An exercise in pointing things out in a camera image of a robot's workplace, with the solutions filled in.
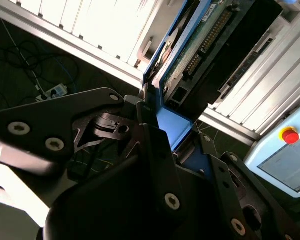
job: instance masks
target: blue cable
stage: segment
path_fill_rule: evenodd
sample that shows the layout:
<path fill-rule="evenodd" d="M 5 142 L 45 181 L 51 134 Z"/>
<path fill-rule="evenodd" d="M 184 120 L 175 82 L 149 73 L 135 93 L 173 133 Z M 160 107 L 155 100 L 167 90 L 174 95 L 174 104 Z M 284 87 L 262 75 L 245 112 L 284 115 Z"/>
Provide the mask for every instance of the blue cable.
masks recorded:
<path fill-rule="evenodd" d="M 37 38 L 36 41 L 38 42 L 38 44 L 40 45 L 40 47 L 47 53 L 49 54 L 49 51 L 45 49 L 45 47 L 41 44 L 41 42 L 39 41 L 39 39 Z M 77 90 L 77 86 L 76 86 L 76 83 L 75 83 L 75 80 L 74 78 L 71 76 L 71 74 L 68 72 L 68 70 L 65 68 L 65 66 L 56 58 L 56 57 L 53 57 L 54 60 L 56 60 L 56 62 L 60 65 L 60 67 L 65 71 L 65 73 L 69 76 L 69 78 L 71 79 L 71 82 L 74 86 L 74 91 L 77 93 L 78 90 Z"/>

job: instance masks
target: control panel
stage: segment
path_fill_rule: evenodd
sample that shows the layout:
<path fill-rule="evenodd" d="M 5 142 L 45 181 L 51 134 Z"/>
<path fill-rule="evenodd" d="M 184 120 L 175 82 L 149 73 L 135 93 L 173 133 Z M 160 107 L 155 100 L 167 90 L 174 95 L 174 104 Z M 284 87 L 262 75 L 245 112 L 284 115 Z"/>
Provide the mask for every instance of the control panel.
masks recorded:
<path fill-rule="evenodd" d="M 245 164 L 280 190 L 300 197 L 300 108 L 253 148 Z"/>

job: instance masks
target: silver screw head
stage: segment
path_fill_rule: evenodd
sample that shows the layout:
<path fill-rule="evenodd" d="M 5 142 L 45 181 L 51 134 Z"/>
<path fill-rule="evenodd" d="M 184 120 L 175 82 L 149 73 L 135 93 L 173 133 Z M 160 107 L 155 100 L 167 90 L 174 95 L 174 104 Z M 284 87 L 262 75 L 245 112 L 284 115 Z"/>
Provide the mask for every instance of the silver screw head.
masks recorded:
<path fill-rule="evenodd" d="M 119 100 L 119 97 L 117 97 L 117 96 L 114 95 L 114 94 L 110 94 L 110 98 L 111 98 L 112 100 L 115 100 L 115 101 L 118 101 L 118 100 Z"/>
<path fill-rule="evenodd" d="M 164 196 L 165 203 L 169 206 L 169 208 L 173 210 L 178 210 L 180 208 L 180 201 L 176 197 L 176 195 L 172 193 L 167 193 Z"/>
<path fill-rule="evenodd" d="M 59 138 L 51 137 L 45 141 L 45 146 L 51 151 L 58 152 L 64 149 L 65 143 Z"/>
<path fill-rule="evenodd" d="M 206 140 L 208 143 L 210 143 L 210 142 L 211 142 L 211 139 L 210 139 L 210 137 L 208 137 L 208 136 L 203 136 L 203 138 L 204 138 L 204 140 Z"/>
<path fill-rule="evenodd" d="M 24 122 L 14 121 L 8 125 L 8 131 L 13 135 L 22 136 L 30 132 L 30 127 Z"/>
<path fill-rule="evenodd" d="M 235 155 L 230 155 L 230 158 L 234 161 L 234 162 L 238 162 L 238 158 Z"/>
<path fill-rule="evenodd" d="M 290 237 L 288 234 L 285 235 L 286 240 L 293 240 L 292 237 Z"/>
<path fill-rule="evenodd" d="M 240 236 L 246 235 L 246 229 L 238 219 L 232 219 L 231 225 L 237 234 L 239 234 Z"/>

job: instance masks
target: red button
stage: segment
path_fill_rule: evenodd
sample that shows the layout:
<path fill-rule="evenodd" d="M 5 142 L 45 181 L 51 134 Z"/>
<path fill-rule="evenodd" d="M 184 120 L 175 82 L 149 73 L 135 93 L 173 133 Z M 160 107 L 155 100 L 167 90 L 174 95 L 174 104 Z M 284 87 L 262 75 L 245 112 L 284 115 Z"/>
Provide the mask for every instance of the red button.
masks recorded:
<path fill-rule="evenodd" d="M 287 144 L 295 144 L 299 140 L 299 134 L 293 130 L 288 130 L 282 134 L 282 138 Z"/>

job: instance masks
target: emergency stop button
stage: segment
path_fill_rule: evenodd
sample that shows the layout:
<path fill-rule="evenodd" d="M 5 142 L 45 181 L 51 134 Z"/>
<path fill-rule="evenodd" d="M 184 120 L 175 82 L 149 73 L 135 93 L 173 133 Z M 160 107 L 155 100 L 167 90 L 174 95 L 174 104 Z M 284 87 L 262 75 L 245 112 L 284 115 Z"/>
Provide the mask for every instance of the emergency stop button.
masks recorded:
<path fill-rule="evenodd" d="M 287 144 L 295 144 L 299 140 L 299 134 L 294 127 L 285 127 L 280 131 L 279 137 Z"/>

